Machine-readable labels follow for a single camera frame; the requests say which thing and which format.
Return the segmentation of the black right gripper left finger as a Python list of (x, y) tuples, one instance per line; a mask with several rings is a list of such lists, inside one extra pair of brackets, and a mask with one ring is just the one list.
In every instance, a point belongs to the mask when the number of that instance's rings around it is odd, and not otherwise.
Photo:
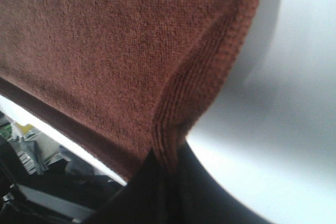
[(128, 184), (89, 223), (168, 223), (168, 180), (153, 151)]

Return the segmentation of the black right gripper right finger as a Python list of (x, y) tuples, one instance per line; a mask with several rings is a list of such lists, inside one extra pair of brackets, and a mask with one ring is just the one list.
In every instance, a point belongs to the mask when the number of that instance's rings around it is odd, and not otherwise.
[(187, 143), (169, 145), (167, 167), (168, 223), (265, 223), (211, 177)]

